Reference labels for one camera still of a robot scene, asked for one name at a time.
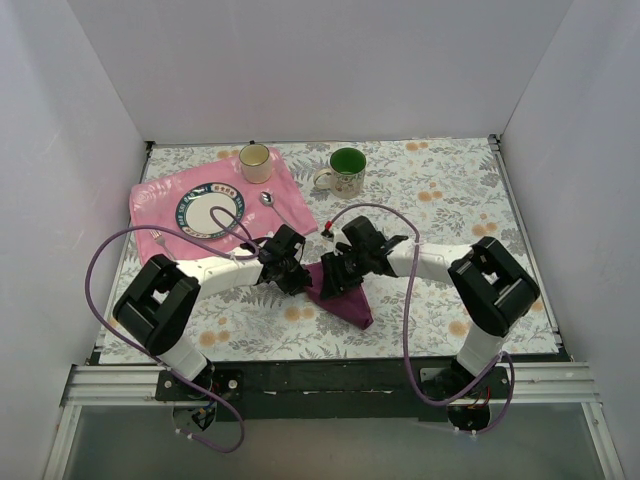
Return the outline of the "purple satin napkin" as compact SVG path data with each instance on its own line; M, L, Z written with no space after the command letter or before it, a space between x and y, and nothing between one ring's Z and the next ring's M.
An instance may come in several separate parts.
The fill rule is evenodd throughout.
M372 311L362 287L350 290L336 298L322 300L320 298L323 282L321 263L308 264L306 268L310 272L312 285L306 286L305 292L314 304L361 330L366 330L373 324Z

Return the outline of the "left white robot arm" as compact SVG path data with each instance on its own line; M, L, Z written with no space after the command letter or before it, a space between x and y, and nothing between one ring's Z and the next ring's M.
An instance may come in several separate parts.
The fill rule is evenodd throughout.
M197 301L264 283L287 295L312 284L298 252L305 238L283 225L277 232L219 256L173 261L151 257L116 302L113 316L145 352L179 375L178 387L193 400L213 386L211 362L184 333Z

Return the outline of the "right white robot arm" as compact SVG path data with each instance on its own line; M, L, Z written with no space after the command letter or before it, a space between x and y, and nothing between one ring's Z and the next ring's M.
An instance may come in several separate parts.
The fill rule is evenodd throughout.
M440 245L390 238L365 216L346 224L333 249L321 256L320 298L338 298L359 287L368 274L417 278L455 287L472 326L451 366L432 380L444 399L475 397L489 384L512 327L538 300L533 277L493 237L470 245Z

